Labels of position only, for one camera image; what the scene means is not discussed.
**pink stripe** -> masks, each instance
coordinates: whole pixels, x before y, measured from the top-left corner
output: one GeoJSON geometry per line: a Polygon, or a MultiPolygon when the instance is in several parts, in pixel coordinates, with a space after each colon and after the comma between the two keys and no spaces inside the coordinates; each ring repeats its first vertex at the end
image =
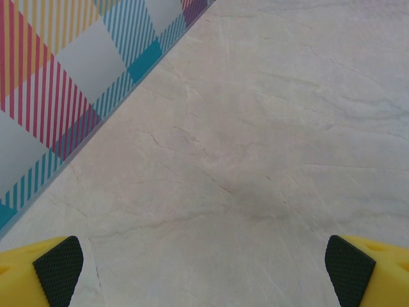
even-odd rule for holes
{"type": "Polygon", "coordinates": [[[78,115],[77,115],[77,138],[75,139],[75,148],[78,146],[79,139],[79,120],[81,117],[81,107],[82,107],[82,92],[79,92],[79,102],[78,102],[78,115]]]}
{"type": "Polygon", "coordinates": [[[45,116],[45,84],[47,83],[47,47],[44,46],[43,56],[43,88],[41,99],[40,142],[44,143],[44,116],[45,116]]]}
{"type": "Polygon", "coordinates": [[[52,86],[54,84],[54,55],[51,54],[50,59],[50,86],[49,86],[49,101],[48,104],[48,115],[47,115],[47,130],[45,133],[47,134],[47,148],[50,148],[50,133],[51,133],[51,112],[52,112],[52,86]]]}
{"type": "Polygon", "coordinates": [[[56,138],[58,125],[58,95],[59,95],[59,75],[61,73],[61,65],[57,62],[57,84],[56,84],[56,100],[54,103],[54,127],[52,129],[52,151],[56,152],[56,138]]]}
{"type": "Polygon", "coordinates": [[[6,112],[6,59],[5,59],[5,33],[4,30],[4,1],[0,1],[0,109],[6,112]]]}
{"type": "Polygon", "coordinates": [[[10,117],[14,119],[14,4],[10,1],[10,117]]]}
{"type": "Polygon", "coordinates": [[[64,70],[63,72],[63,96],[61,97],[61,114],[59,115],[59,147],[58,147],[58,157],[61,158],[61,147],[63,145],[61,144],[62,137],[63,137],[63,122],[64,122],[64,104],[65,104],[65,86],[66,86],[66,72],[64,70]]]}
{"type": "Polygon", "coordinates": [[[23,52],[24,19],[19,14],[19,125],[23,126],[23,52]]]}
{"type": "Polygon", "coordinates": [[[71,138],[70,138],[70,154],[72,153],[72,146],[74,140],[74,125],[75,125],[75,109],[77,108],[77,86],[74,85],[74,103],[72,106],[72,115],[71,115],[71,138]]]}
{"type": "Polygon", "coordinates": [[[68,128],[70,122],[70,108],[71,108],[71,92],[72,92],[72,80],[68,82],[68,100],[66,105],[66,120],[65,120],[65,146],[64,146],[64,160],[66,159],[66,147],[68,146],[68,128]]]}
{"type": "Polygon", "coordinates": [[[36,72],[34,81],[34,115],[33,115],[33,136],[37,138],[38,119],[38,76],[40,75],[40,37],[36,36],[36,72]]]}
{"type": "Polygon", "coordinates": [[[31,99],[31,44],[32,44],[32,29],[27,24],[27,97],[26,97],[26,130],[30,132],[30,99],[31,99]]]}
{"type": "Polygon", "coordinates": [[[81,140],[84,139],[84,126],[85,126],[85,117],[86,117],[86,111],[87,111],[87,98],[84,97],[84,109],[82,110],[82,125],[81,125],[81,140]]]}

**white marble surface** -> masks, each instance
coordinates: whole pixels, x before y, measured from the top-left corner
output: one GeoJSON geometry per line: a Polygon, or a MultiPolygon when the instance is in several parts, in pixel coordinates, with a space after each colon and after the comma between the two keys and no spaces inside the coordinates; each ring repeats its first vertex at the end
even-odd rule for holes
{"type": "Polygon", "coordinates": [[[218,0],[0,242],[71,306],[338,306],[332,234],[409,246],[409,3],[218,0]]]}

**yellow robot part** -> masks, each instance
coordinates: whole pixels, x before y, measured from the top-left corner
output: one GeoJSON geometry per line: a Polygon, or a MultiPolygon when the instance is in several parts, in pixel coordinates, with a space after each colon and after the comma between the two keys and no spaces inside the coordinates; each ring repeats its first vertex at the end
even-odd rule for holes
{"type": "Polygon", "coordinates": [[[68,306],[83,261],[77,237],[58,237],[0,253],[0,305],[68,306]]]}
{"type": "Polygon", "coordinates": [[[341,307],[409,306],[409,249],[333,235],[325,266],[341,307]]]}

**textured black pad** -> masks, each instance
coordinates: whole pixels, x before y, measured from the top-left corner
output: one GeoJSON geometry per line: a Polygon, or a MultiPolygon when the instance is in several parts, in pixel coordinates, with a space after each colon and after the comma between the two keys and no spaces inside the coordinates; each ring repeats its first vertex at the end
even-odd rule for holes
{"type": "Polygon", "coordinates": [[[341,307],[359,307],[375,264],[375,260],[343,238],[331,236],[325,266],[341,307]]]}
{"type": "Polygon", "coordinates": [[[33,262],[50,307],[68,307],[84,257],[77,237],[69,237],[33,262]]]}

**plaid pattern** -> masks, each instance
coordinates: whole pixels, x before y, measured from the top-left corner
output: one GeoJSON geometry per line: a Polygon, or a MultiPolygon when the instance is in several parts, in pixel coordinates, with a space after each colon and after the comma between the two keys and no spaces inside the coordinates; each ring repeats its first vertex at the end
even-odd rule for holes
{"type": "Polygon", "coordinates": [[[211,2],[0,0],[0,229],[211,2]]]}

